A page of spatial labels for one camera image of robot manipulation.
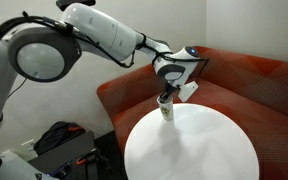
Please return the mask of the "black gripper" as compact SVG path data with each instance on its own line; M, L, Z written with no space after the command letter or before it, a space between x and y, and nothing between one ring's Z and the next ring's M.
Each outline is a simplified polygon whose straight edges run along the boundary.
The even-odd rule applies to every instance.
M172 86L170 84L166 85L165 91L160 95L160 99L162 102L166 101L175 91L179 90L180 86Z

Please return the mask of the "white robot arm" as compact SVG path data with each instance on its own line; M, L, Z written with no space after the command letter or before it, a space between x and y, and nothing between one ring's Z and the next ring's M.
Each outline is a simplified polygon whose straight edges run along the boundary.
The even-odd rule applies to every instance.
M166 104L174 91L185 102L198 85L188 80L202 61L190 46L174 53L169 45L133 30L82 3L70 3L59 21L27 14L0 25L0 128L3 108L17 75L35 82L63 78L84 52L123 62L139 50L146 53L157 76L167 82L158 102Z

